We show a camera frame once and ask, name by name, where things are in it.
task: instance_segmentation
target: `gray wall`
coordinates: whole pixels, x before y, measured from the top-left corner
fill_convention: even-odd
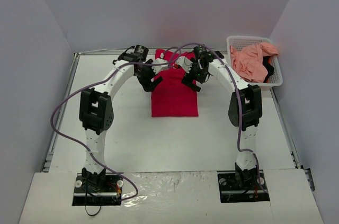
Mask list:
[[[0,223],[18,223],[72,53],[44,0],[0,0]]]
[[[269,37],[288,0],[46,0],[73,51]]]
[[[325,223],[339,223],[339,0],[290,0],[271,38],[284,83],[276,89]]]

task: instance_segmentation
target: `folded cloth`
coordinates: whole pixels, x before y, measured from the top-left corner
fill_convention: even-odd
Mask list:
[[[267,42],[261,42],[244,47],[237,51],[230,47],[233,70],[248,82],[262,83],[268,74],[263,65],[263,57],[279,55],[276,47]]]
[[[157,49],[155,58],[159,58],[164,52],[163,49]],[[172,52],[167,52],[163,59],[168,61],[172,54]],[[187,52],[182,55],[187,58],[194,57],[194,54]],[[152,117],[198,116],[197,93],[181,83],[184,74],[183,69],[168,69],[158,74],[163,77],[163,81],[151,94]]]

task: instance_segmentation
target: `plastic basket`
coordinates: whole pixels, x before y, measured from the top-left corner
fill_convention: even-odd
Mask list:
[[[272,41],[268,38],[262,38],[262,37],[253,37],[253,36],[229,36],[227,38],[227,53],[228,53],[228,62],[230,66],[232,67],[232,64],[230,62],[230,46],[233,46],[238,51],[241,51],[242,48],[249,46],[251,44],[256,44],[260,42],[268,42],[272,43]],[[272,57],[270,60],[271,65],[274,67],[274,74],[269,77],[268,83],[251,83],[251,85],[258,85],[262,89],[269,89],[273,86],[279,86],[282,84],[282,76],[281,76],[281,70],[278,62],[277,56]]]

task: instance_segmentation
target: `red fabric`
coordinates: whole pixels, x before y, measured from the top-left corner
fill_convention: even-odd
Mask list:
[[[160,54],[164,51],[157,49],[155,58],[160,58]],[[163,59],[169,60],[172,54],[172,52],[167,52]],[[190,53],[187,57],[194,57],[194,54]],[[181,83],[184,74],[183,69],[168,69],[158,74],[163,77],[163,81],[151,94],[152,117],[198,116],[197,93]]]

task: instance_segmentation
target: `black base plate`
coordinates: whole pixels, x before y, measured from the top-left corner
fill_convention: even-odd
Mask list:
[[[264,174],[261,172],[260,177],[265,179]],[[219,192],[221,203],[243,203],[243,202],[260,202],[269,201],[270,196],[264,193],[258,182],[252,188],[247,188],[248,191],[241,189],[236,182],[235,172],[218,172]]]
[[[81,181],[82,186],[79,188],[74,187],[73,204],[72,206],[84,206],[85,205],[85,183],[81,174],[78,174],[76,181]],[[87,194],[86,205],[121,205],[121,194],[117,197],[117,181],[122,180],[119,176],[113,174],[106,174],[105,183],[102,188],[95,188],[88,185],[87,191],[94,196]]]

